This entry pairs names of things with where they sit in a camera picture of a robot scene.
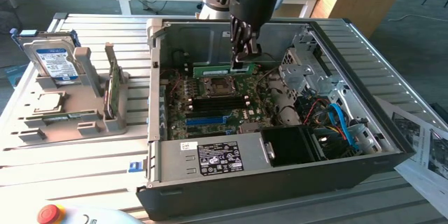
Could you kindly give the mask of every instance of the paper document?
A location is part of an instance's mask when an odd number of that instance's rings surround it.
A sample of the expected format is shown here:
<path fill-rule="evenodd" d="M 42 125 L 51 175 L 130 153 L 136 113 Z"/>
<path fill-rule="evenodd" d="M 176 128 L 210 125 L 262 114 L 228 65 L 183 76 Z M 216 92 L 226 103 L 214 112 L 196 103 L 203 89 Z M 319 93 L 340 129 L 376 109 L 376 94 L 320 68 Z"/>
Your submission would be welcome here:
<path fill-rule="evenodd" d="M 448 132 L 376 99 L 416 151 L 395 169 L 448 218 Z"/>

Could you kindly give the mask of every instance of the blue hard drive label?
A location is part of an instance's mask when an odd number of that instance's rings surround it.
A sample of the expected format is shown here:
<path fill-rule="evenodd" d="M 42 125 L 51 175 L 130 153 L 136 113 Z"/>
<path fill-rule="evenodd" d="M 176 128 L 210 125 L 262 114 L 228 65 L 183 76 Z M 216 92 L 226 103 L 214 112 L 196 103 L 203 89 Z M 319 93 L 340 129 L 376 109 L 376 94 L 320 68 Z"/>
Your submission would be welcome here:
<path fill-rule="evenodd" d="M 60 81 L 78 78 L 78 71 L 74 63 L 67 59 L 68 52 L 64 48 L 38 49 L 36 53 L 50 76 Z"/>

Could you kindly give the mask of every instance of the robotic arm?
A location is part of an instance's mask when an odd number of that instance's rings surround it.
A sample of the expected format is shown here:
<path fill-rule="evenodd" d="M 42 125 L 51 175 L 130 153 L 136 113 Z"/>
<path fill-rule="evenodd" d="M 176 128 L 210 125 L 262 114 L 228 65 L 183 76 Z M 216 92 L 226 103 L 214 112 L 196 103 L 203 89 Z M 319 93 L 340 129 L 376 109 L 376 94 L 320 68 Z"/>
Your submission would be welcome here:
<path fill-rule="evenodd" d="M 203 0 L 208 14 L 200 18 L 231 18 L 232 68 L 262 55 L 260 28 L 283 0 Z"/>

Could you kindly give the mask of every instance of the green circuit board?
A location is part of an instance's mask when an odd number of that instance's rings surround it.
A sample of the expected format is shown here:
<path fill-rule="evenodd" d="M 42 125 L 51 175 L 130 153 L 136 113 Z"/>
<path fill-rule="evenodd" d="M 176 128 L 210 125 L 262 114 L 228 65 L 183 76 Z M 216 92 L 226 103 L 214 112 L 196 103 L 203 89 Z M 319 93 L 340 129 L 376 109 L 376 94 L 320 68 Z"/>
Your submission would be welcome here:
<path fill-rule="evenodd" d="M 263 103 L 258 98 L 256 94 L 256 83 L 263 76 L 263 72 L 258 72 L 254 75 L 239 75 L 228 78 L 227 80 L 232 82 L 234 89 L 230 97 L 246 97 L 248 96 L 247 101 L 250 105 L 243 109 L 223 110 L 222 113 L 228 115 L 226 124 L 212 124 L 212 125 L 199 125 L 199 126 L 187 126 L 187 116 L 190 113 L 188 110 L 188 100 L 195 98 L 208 98 L 211 97 L 207 92 L 206 78 L 194 78 L 186 77 L 180 74 L 182 81 L 172 93 L 170 95 L 172 85 L 176 83 L 179 76 L 171 75 L 168 83 L 167 96 L 170 100 L 170 106 L 167 110 L 167 139 L 168 140 L 180 140 L 187 138 L 204 137 L 207 135 L 231 135 L 238 134 L 240 131 L 240 126 L 244 123 L 259 123 L 260 127 L 272 126 L 271 117 L 266 115 L 263 109 Z M 187 89 L 191 89 L 191 83 L 195 83 L 198 86 L 196 92 L 187 93 Z M 263 97 L 266 103 L 271 103 L 271 97 Z"/>

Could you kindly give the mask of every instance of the table leg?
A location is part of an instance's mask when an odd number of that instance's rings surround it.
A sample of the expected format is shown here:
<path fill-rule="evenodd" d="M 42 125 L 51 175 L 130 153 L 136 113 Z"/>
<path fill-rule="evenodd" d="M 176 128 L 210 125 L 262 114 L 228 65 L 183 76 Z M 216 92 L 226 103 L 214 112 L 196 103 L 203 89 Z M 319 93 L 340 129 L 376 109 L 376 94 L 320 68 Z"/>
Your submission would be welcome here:
<path fill-rule="evenodd" d="M 131 0 L 119 0 L 122 15 L 131 15 Z"/>
<path fill-rule="evenodd" d="M 314 12 L 318 0 L 307 0 L 307 3 L 302 7 L 300 18 L 310 18 Z"/>

